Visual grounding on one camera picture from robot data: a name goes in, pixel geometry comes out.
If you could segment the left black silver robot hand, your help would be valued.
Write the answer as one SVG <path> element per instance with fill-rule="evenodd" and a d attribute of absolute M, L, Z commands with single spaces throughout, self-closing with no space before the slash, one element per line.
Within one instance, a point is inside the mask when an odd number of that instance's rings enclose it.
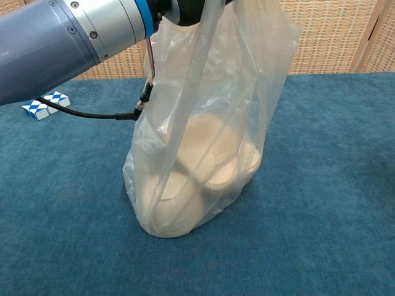
<path fill-rule="evenodd" d="M 168 19 L 179 26 L 188 27 L 200 22 L 205 0 L 172 1 L 172 16 Z"/>

